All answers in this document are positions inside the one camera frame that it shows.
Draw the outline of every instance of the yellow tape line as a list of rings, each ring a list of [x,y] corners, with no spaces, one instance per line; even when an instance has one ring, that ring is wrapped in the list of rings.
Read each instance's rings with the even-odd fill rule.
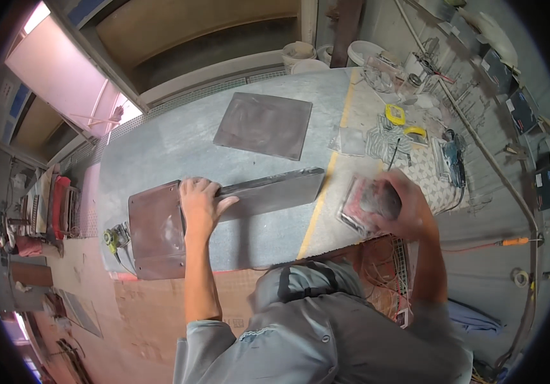
[[[346,101],[343,105],[343,113],[341,113],[341,121],[339,123],[340,127],[347,127],[347,118],[349,116],[350,106],[352,103],[352,95],[354,94],[354,84],[356,84],[357,75],[358,72],[356,70],[352,70],[352,75],[350,76],[350,85],[347,88]],[[311,215],[311,220],[309,221],[307,232],[305,232],[305,237],[302,239],[301,249],[298,251],[298,256],[296,256],[297,260],[305,257],[305,253],[307,253],[307,249],[309,248],[311,236],[313,235],[313,232],[315,230],[317,219],[318,217],[320,217],[322,206],[324,205],[326,191],[328,190],[328,186],[330,185],[330,181],[332,180],[332,173],[334,172],[334,164],[337,162],[337,157],[339,157],[339,154],[337,152],[333,152],[332,156],[330,157],[330,161],[328,162],[326,175],[324,176],[324,185],[322,186],[320,195],[317,197],[317,203],[315,204],[313,214]]]

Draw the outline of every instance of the pipe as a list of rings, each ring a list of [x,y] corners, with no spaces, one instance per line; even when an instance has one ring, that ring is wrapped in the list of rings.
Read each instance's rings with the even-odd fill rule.
[[[409,18],[407,18],[407,14],[403,10],[403,7],[401,5],[401,2],[399,0],[394,0],[396,3],[396,7],[401,12],[401,16],[403,17],[403,20],[405,21],[405,24],[407,24],[407,27],[409,28],[409,32],[411,32],[411,35],[414,37],[414,40],[416,40],[416,43],[422,53],[426,54],[426,49],[422,45],[422,41],[420,41],[419,36],[417,35],[416,31],[414,31],[414,28],[411,25],[411,22],[409,21]],[[532,227],[532,239],[536,239],[539,237],[539,228],[537,226],[537,222],[535,221],[535,217],[533,215],[533,211],[529,208],[527,203],[524,201],[524,198],[520,193],[514,188],[514,186],[511,184],[507,176],[503,173],[503,170],[498,165],[497,161],[495,160],[494,156],[490,153],[490,151],[486,148],[484,145],[484,142],[480,139],[478,133],[476,130],[471,127],[471,123],[466,118],[463,111],[460,109],[458,104],[456,103],[456,100],[452,96],[450,90],[446,87],[446,84],[443,82],[443,80],[439,77],[438,78],[439,84],[441,85],[441,88],[443,88],[443,91],[445,92],[448,99],[450,99],[450,102],[452,103],[452,106],[454,107],[454,110],[458,114],[459,118],[463,121],[463,125],[473,137],[476,144],[478,145],[479,149],[482,151],[484,156],[486,157],[486,160],[492,165],[495,172],[499,175],[501,178],[501,181],[505,184],[507,189],[509,189],[510,193],[518,203],[518,205],[521,207],[522,212],[524,213],[525,217],[529,221],[530,226]],[[527,302],[524,307],[524,312],[522,313],[522,318],[520,321],[520,326],[518,327],[518,330],[516,332],[516,336],[514,337],[514,341],[512,342],[511,348],[501,357],[499,357],[496,361],[496,365],[498,368],[501,368],[507,360],[512,356],[514,348],[518,345],[520,342],[520,338],[522,337],[522,334],[527,329],[527,333],[530,330],[530,327],[533,324],[533,319],[535,317],[535,303],[537,302],[537,277],[539,276],[538,273],[538,255],[539,251],[537,248],[537,242],[532,242],[531,244],[531,265],[534,273],[534,282],[533,284],[529,285],[529,291],[527,294]]]

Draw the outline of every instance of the power sander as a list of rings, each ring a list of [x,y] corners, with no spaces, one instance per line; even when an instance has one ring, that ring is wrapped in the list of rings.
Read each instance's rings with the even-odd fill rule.
[[[103,239],[119,265],[131,273],[131,271],[121,263],[118,251],[119,248],[123,248],[130,243],[130,230],[127,223],[124,222],[122,224],[117,224],[113,228],[106,229],[103,234]]]
[[[375,223],[376,215],[396,220],[401,208],[401,198],[389,181],[354,174],[337,217],[366,239],[386,234]]]

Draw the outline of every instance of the hand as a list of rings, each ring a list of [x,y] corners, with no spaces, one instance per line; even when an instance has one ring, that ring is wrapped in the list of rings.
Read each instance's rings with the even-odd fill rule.
[[[401,198],[401,213],[395,220],[376,214],[376,224],[384,231],[408,240],[439,239],[439,228],[426,202],[422,189],[399,169],[382,172],[377,180],[392,184]]]
[[[215,206],[214,197],[221,186],[204,178],[186,179],[181,182],[179,195],[181,209],[185,216],[188,235],[208,240],[221,217],[229,206],[239,201],[236,196],[227,197]]]

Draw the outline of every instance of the orange handle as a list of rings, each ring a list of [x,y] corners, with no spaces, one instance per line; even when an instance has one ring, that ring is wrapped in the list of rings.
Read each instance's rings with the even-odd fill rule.
[[[529,242],[528,237],[519,237],[519,238],[511,238],[509,240],[504,240],[501,242],[500,245],[522,245]]]

